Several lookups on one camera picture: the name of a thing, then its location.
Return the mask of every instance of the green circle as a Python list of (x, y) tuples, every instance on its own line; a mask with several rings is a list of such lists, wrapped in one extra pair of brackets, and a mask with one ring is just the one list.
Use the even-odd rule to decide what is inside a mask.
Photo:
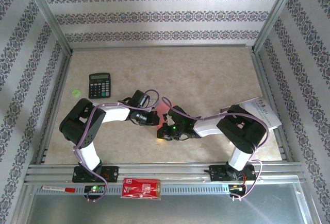
[(71, 92), (73, 97), (79, 97), (81, 95), (81, 91), (79, 89), (75, 89)]

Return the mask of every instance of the marble tile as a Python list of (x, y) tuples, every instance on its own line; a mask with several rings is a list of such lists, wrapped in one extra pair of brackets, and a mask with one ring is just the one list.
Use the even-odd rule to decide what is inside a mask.
[[(88, 96), (88, 75), (111, 74), (111, 97), (94, 102), (115, 102), (139, 89), (156, 89), (188, 114), (209, 116), (217, 109), (261, 95), (248, 48), (168, 47), (75, 52), (65, 83), (46, 164), (76, 164), (73, 144), (59, 132), (59, 124), (80, 98)], [(79, 98), (71, 92), (80, 89)], [(228, 160), (234, 146), (224, 135), (183, 142), (156, 139), (156, 127), (131, 122), (102, 124), (94, 140), (104, 163), (205, 162)], [(275, 137), (255, 155), (281, 160)]]

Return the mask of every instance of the patterned wallpaper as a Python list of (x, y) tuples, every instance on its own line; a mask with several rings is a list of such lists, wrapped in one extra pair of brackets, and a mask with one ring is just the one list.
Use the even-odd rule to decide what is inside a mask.
[(34, 0), (0, 0), (0, 223), (10, 223), (66, 59)]
[(275, 0), (47, 0), (73, 48), (253, 45)]
[(330, 0), (288, 0), (259, 52), (285, 136), (330, 223)]

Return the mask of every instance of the red marker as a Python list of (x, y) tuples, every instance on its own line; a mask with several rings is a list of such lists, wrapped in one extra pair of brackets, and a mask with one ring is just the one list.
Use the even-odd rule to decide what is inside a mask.
[(75, 188), (57, 187), (57, 186), (48, 186), (48, 185), (43, 185), (41, 188), (45, 191), (70, 192), (70, 193), (75, 193), (76, 191)]

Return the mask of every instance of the red package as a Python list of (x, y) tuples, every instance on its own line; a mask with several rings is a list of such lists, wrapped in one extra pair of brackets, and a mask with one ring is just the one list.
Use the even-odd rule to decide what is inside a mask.
[(160, 180), (125, 178), (122, 197), (160, 200)]

